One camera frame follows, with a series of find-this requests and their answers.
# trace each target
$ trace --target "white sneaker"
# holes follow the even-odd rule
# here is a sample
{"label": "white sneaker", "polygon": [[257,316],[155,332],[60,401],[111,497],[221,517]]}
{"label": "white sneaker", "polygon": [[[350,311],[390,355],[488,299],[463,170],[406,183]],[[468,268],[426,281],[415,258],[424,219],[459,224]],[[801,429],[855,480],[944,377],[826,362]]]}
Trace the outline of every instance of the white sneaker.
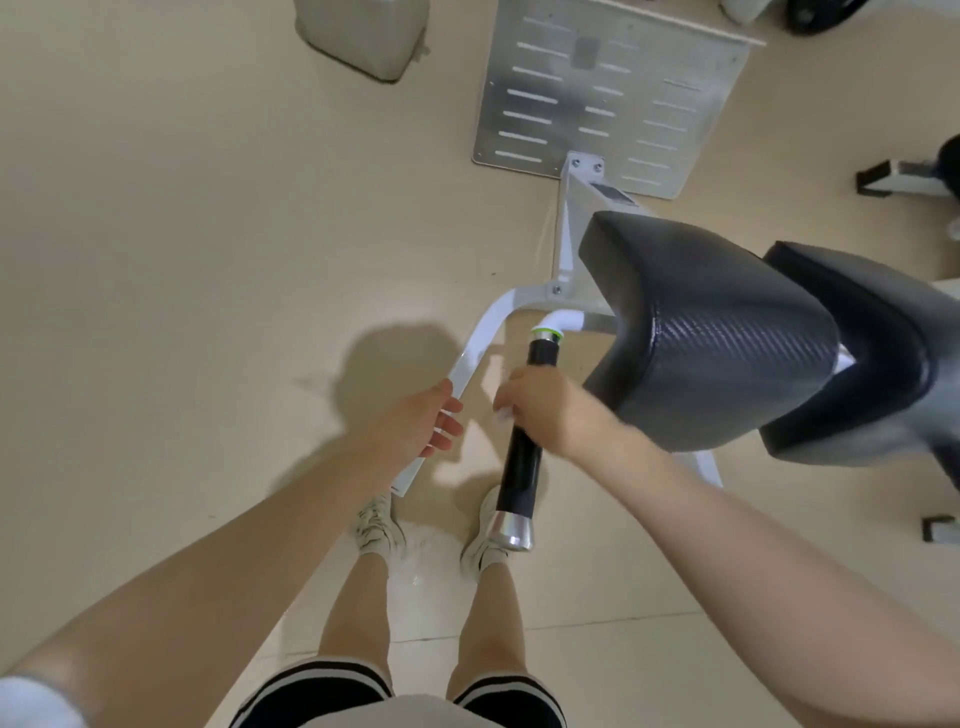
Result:
{"label": "white sneaker", "polygon": [[403,530],[391,516],[394,497],[390,493],[377,496],[357,514],[353,535],[360,553],[378,553],[390,564],[391,554],[402,556],[407,547]]}
{"label": "white sneaker", "polygon": [[481,572],[490,564],[502,564],[507,560],[510,552],[506,548],[495,546],[487,539],[487,528],[496,512],[496,497],[500,493],[500,486],[495,486],[480,504],[480,532],[460,555],[460,571],[474,581],[480,580]]}

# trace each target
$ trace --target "white metal frame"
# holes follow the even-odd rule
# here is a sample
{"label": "white metal frame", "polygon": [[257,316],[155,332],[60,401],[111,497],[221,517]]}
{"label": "white metal frame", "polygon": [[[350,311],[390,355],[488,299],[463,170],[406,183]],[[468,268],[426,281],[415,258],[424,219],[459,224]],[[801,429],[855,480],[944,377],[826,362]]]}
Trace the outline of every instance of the white metal frame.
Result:
{"label": "white metal frame", "polygon": [[[600,294],[587,267],[580,260],[580,241],[590,218],[600,210],[655,216],[604,179],[604,160],[596,155],[570,152],[560,181],[557,226],[554,233],[553,279],[542,285],[512,288],[494,301],[480,318],[448,375],[453,396],[460,397],[480,366],[487,348],[507,318],[521,308],[554,311],[569,308],[588,315],[584,329],[614,331],[613,314]],[[677,453],[678,459],[707,482],[721,486],[713,454],[709,450]],[[391,490],[404,496],[423,465],[417,458],[394,480]]]}

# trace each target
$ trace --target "black shorts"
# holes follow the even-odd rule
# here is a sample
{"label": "black shorts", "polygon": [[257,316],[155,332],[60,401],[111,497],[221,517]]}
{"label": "black shorts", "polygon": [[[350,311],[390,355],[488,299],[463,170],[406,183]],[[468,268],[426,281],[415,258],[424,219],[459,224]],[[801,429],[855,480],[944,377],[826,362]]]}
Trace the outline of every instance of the black shorts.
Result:
{"label": "black shorts", "polygon": [[[394,697],[375,666],[313,657],[285,667],[240,706],[230,728],[300,728],[316,717]],[[504,728],[566,728],[556,698],[529,675],[496,672],[475,680],[454,704]]]}

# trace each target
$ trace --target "floor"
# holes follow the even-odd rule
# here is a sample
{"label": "floor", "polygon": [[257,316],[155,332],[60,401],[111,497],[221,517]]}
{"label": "floor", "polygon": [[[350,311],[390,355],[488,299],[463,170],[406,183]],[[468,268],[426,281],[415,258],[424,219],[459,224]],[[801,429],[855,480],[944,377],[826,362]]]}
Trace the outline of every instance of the floor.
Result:
{"label": "floor", "polygon": [[[435,0],[429,52],[378,85],[307,49],[292,4],[7,4],[0,666],[440,376],[495,296],[547,279],[556,182],[469,161],[494,8]],[[756,252],[798,240],[960,275],[954,202],[852,192],[854,171],[956,133],[960,20],[890,3],[815,39],[752,31],[770,44],[683,195],[649,204]],[[526,326],[508,322],[463,444],[399,505],[401,692],[441,692],[453,665],[457,555],[509,436],[490,396]],[[584,376],[608,344],[584,336],[564,366]],[[717,460],[730,490],[960,640],[960,556],[918,534],[960,499],[928,458],[805,468],[750,435]],[[609,498],[552,459],[543,480],[538,547],[513,569],[531,668],[571,724],[790,724]],[[336,545],[211,726],[315,648],[353,557]]]}

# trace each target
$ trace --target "black padded seat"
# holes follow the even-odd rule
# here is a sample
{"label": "black padded seat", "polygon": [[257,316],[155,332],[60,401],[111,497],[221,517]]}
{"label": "black padded seat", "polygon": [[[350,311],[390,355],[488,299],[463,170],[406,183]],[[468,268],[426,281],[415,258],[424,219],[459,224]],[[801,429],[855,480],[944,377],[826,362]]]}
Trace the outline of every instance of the black padded seat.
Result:
{"label": "black padded seat", "polygon": [[830,379],[839,339],[824,307],[720,235],[597,212],[580,258],[617,321],[586,386],[664,449],[723,445]]}
{"label": "black padded seat", "polygon": [[859,255],[779,242],[764,257],[815,296],[856,364],[760,429],[774,457],[865,465],[960,434],[960,302]]}

